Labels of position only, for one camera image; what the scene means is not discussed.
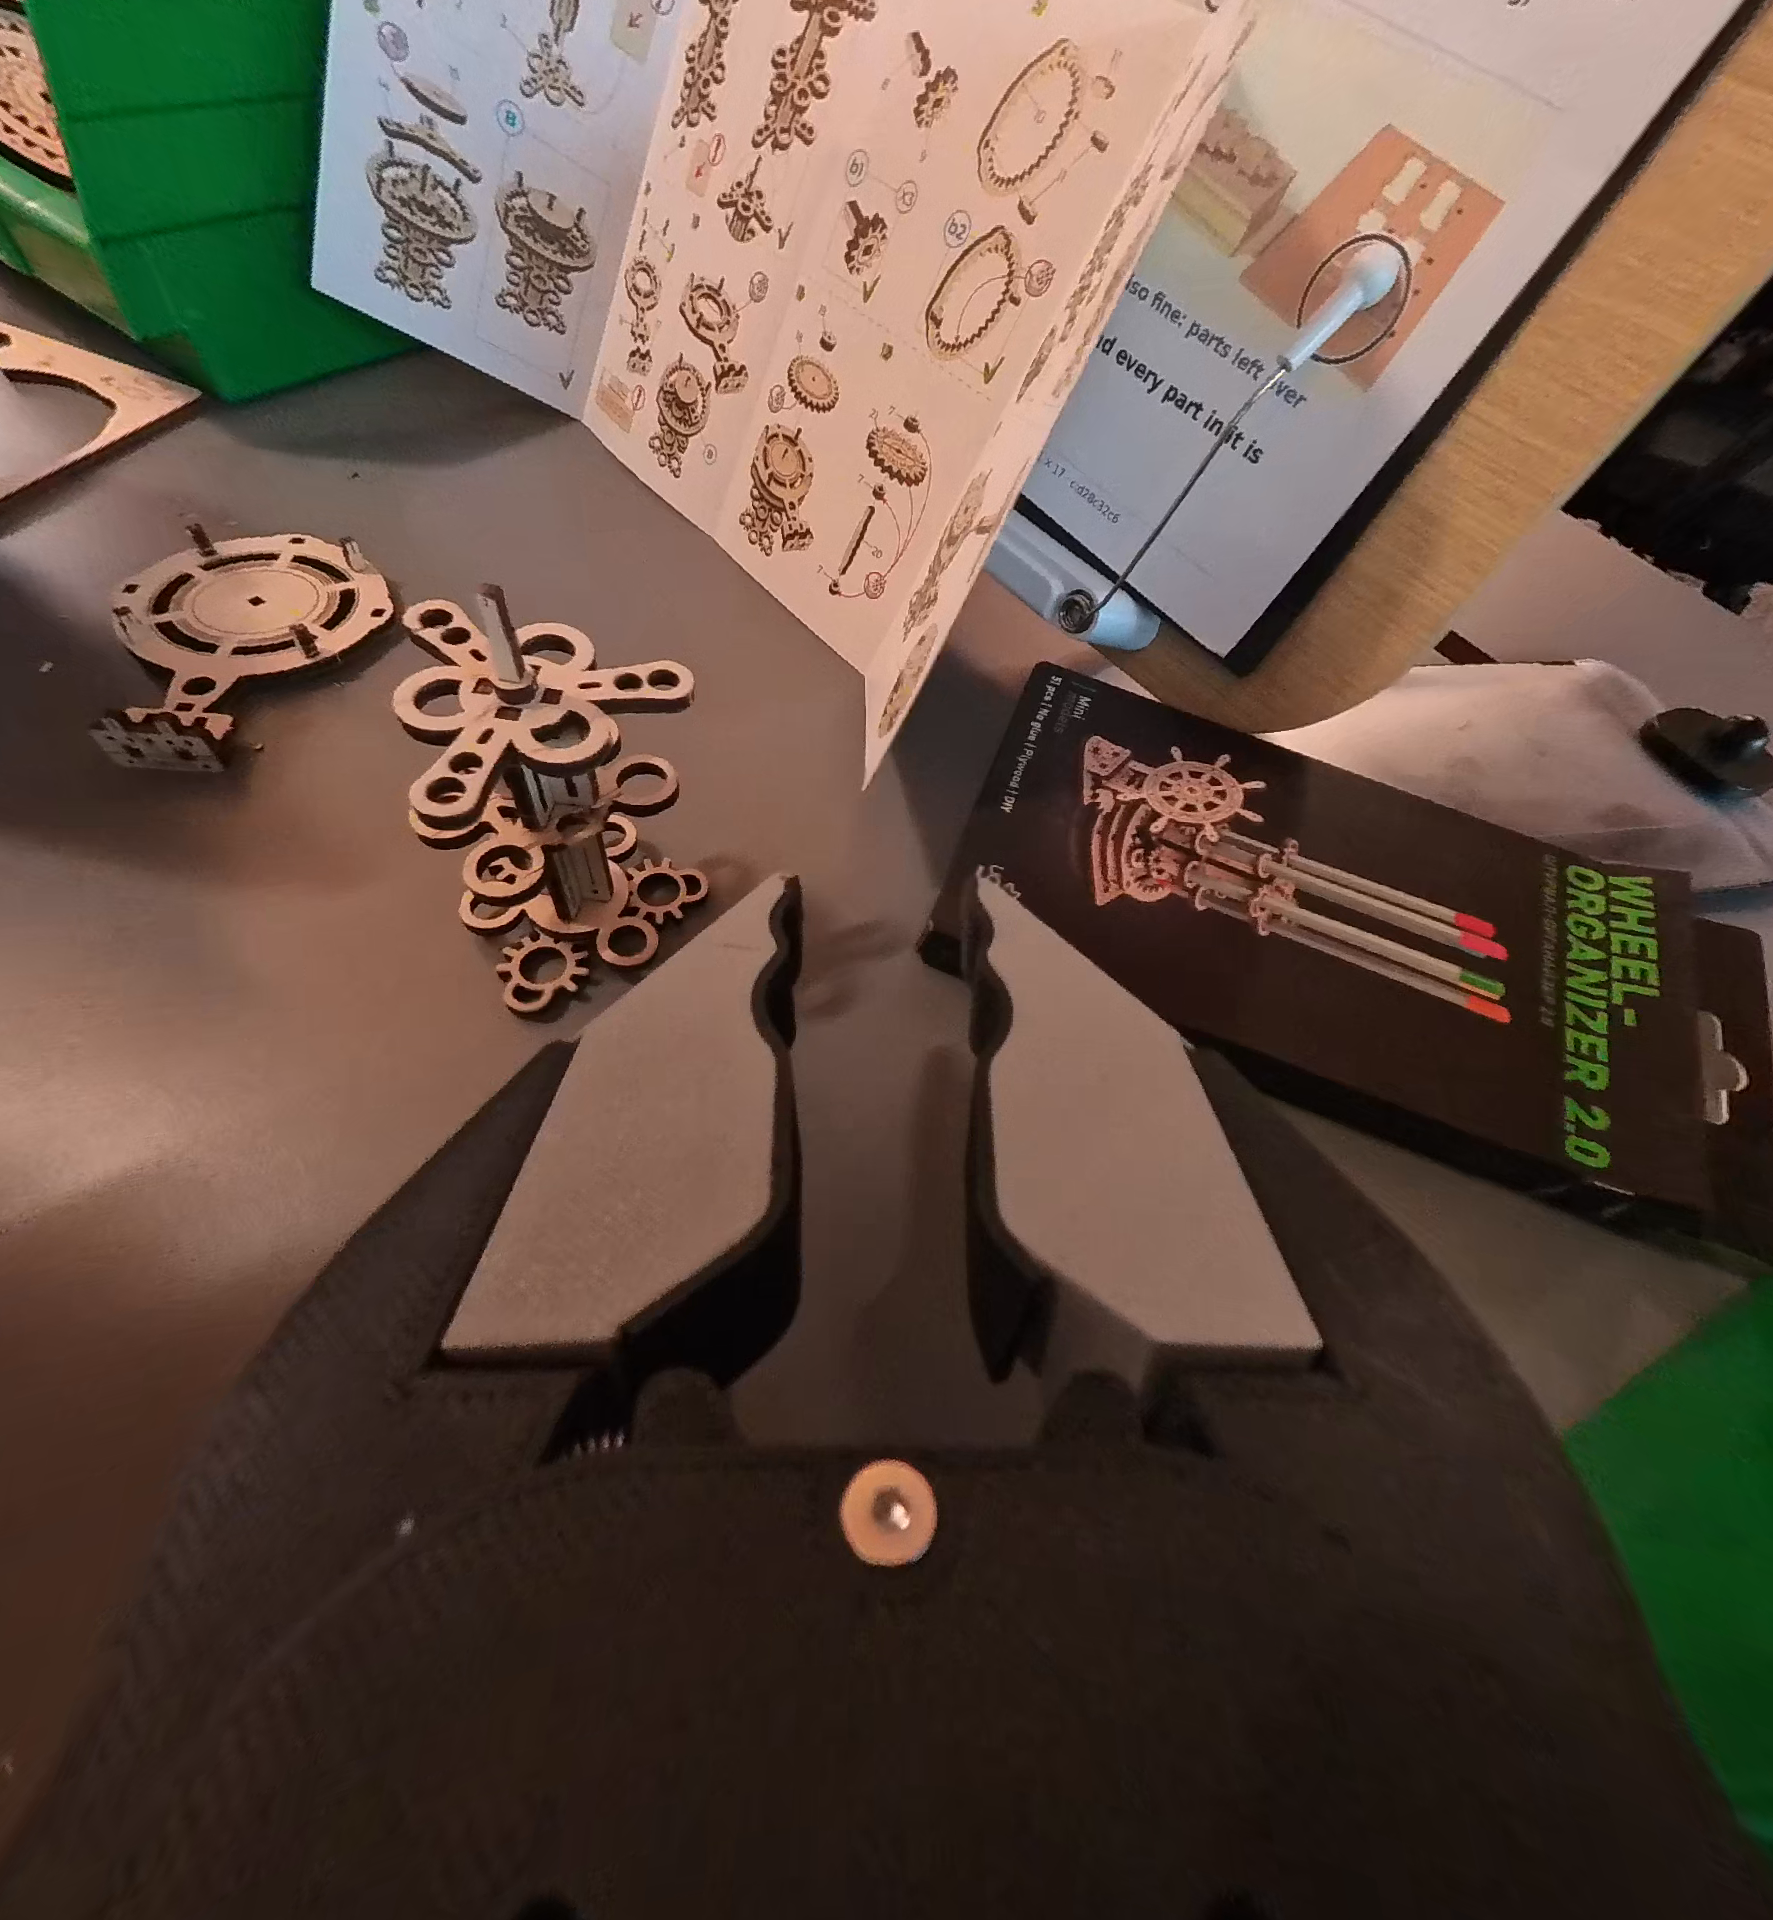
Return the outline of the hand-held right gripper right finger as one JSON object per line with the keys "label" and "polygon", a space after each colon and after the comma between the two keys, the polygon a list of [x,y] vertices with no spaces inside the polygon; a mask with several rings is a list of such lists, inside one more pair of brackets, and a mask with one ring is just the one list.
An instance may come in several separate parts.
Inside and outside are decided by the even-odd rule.
{"label": "hand-held right gripper right finger", "polygon": [[1187,1039],[970,889],[970,1328],[989,1376],[1305,1373],[1315,1318]]}

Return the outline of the wooden sheet with cutouts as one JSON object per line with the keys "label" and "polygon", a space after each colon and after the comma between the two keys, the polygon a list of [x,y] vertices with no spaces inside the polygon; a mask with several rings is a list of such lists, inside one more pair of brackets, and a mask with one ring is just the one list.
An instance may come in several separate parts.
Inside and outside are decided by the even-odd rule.
{"label": "wooden sheet with cutouts", "polygon": [[14,467],[0,460],[0,506],[96,467],[121,446],[181,421],[203,400],[200,388],[173,377],[141,372],[14,324],[0,324],[0,381],[10,388],[79,395],[98,408],[96,436],[79,446],[43,452],[37,460]]}

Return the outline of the wooden axle and rings assembly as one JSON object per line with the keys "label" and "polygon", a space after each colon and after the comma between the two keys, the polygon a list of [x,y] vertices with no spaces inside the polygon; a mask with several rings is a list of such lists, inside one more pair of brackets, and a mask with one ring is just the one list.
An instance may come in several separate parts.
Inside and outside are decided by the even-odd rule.
{"label": "wooden axle and rings assembly", "polygon": [[630,751],[622,724],[689,709],[692,668],[603,665],[573,626],[515,626],[496,588],[475,607],[422,598],[404,632],[430,665],[396,689],[396,721],[432,748],[410,788],[410,829],[460,852],[460,922],[496,945],[504,1007],[550,1019],[593,974],[653,964],[663,934],[709,901],[711,881],[643,836],[682,781],[669,757]]}

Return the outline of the round wooden base part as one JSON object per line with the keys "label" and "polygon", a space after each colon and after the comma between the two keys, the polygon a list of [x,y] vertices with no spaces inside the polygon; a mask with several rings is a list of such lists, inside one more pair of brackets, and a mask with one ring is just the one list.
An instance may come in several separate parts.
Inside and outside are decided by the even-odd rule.
{"label": "round wooden base part", "polygon": [[325,668],[397,617],[393,584],[354,542],[216,542],[200,525],[188,539],[109,594],[124,650],[168,676],[161,706],[114,709],[91,731],[124,770],[226,773],[233,692]]}

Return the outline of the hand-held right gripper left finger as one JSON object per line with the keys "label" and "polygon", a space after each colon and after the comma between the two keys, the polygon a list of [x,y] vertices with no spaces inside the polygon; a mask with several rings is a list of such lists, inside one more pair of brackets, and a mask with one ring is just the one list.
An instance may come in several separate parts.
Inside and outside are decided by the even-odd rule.
{"label": "hand-held right gripper left finger", "polygon": [[776,1350],[803,1286],[801,935],[801,879],[766,879],[583,1032],[445,1358],[750,1371]]}

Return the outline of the small black knob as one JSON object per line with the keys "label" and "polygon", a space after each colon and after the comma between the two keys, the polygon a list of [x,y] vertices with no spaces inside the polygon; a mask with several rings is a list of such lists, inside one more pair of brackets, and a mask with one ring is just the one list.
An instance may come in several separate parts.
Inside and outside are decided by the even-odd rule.
{"label": "small black knob", "polygon": [[1638,744],[1659,765],[1711,798],[1773,793],[1770,728],[1763,716],[1668,709],[1642,727]]}

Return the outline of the dark furniture frame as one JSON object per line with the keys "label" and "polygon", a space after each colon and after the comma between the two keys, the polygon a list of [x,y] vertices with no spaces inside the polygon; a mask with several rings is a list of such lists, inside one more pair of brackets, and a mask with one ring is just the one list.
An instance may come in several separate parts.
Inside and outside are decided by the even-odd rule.
{"label": "dark furniture frame", "polygon": [[1773,588],[1773,276],[1564,511],[1725,610]]}

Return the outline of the folded assembly instruction leaflet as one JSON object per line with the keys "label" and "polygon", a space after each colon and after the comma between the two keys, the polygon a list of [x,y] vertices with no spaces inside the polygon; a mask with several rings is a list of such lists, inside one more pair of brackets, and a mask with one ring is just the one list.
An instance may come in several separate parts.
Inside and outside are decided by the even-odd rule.
{"label": "folded assembly instruction leaflet", "polygon": [[868,775],[1255,4],[332,4],[312,282],[586,421],[868,683]]}

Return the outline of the black model kit box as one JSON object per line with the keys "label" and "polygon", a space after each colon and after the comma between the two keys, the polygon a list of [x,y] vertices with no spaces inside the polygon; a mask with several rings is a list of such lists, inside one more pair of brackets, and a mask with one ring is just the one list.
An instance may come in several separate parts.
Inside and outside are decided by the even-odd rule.
{"label": "black model kit box", "polygon": [[976,883],[1268,1094],[1602,1227],[1773,1268],[1763,941],[1567,852],[1039,662],[919,940]]}

